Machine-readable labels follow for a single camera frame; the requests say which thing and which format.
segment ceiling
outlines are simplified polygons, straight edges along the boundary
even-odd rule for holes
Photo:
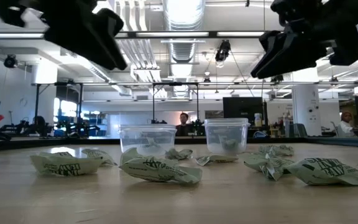
[[[278,16],[269,9],[271,1],[251,0],[250,7],[239,6],[245,1],[228,0],[206,0],[206,7],[203,17],[203,30],[241,30],[241,31],[263,31],[281,30],[278,24]],[[161,6],[161,0],[147,0],[145,20],[148,30],[165,30],[163,12],[155,10],[155,6]],[[42,32],[47,27],[38,19],[39,12],[28,10],[23,19],[27,22],[26,28],[13,27],[4,24],[0,20],[0,32]],[[250,77],[249,72],[252,67],[263,55],[263,48],[258,39],[229,39],[232,47],[232,54],[227,58],[223,68],[216,68],[214,53],[220,45],[221,39],[199,39],[205,43],[197,44],[195,64],[191,72],[191,80],[202,82],[205,72],[210,72],[211,81],[215,82],[241,82],[244,78],[247,81],[256,82],[258,80]],[[161,43],[160,39],[151,39],[151,46],[157,65],[160,67],[161,78],[170,76],[170,57],[168,45]],[[83,66],[70,63],[60,56],[60,47],[44,40],[0,40],[0,59],[4,59],[6,52],[17,49],[36,49],[37,53],[18,55],[17,58],[22,63],[29,65],[37,63],[42,57],[53,60],[59,65],[58,76],[60,78],[73,78],[77,82],[100,82],[99,79],[90,73]],[[358,61],[350,67],[331,67],[327,61],[318,62],[319,79],[328,80],[333,75],[337,75],[340,81],[358,80],[358,72],[345,74],[344,72],[357,70]],[[134,82],[129,75],[130,66],[124,71],[107,71],[107,74],[117,82]],[[352,93],[354,85],[340,86],[347,94]],[[108,87],[87,88],[87,91],[114,91]]]

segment person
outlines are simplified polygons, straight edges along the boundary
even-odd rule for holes
[[[177,126],[177,136],[188,136],[188,133],[191,133],[191,126],[187,124],[188,120],[188,114],[180,114],[180,124]]]
[[[343,112],[341,115],[340,129],[343,132],[343,137],[354,136],[354,128],[351,126],[352,114],[350,112]]]

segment table surface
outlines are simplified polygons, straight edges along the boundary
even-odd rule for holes
[[[290,144],[294,160],[336,158],[358,168],[358,148]],[[68,151],[85,157],[98,148],[119,161],[119,146],[62,146],[0,152],[0,223],[358,223],[358,187],[308,186],[294,176],[267,180],[241,161],[200,167],[195,186],[154,183],[127,175],[118,167],[100,167],[78,177],[42,176],[29,156]],[[205,145],[194,156],[209,154]],[[257,151],[257,144],[248,151]]]

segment security camera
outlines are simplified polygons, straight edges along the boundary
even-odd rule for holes
[[[7,68],[17,68],[18,65],[16,55],[8,55],[4,61],[4,66]]]

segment person sitting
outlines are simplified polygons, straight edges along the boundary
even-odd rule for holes
[[[180,124],[177,126],[177,136],[188,136],[192,132],[192,125],[187,124],[189,115],[186,113],[180,114]]]
[[[351,126],[350,122],[352,121],[352,114],[349,112],[343,112],[341,115],[341,122],[338,125],[338,134],[339,137],[353,137],[354,128]]]

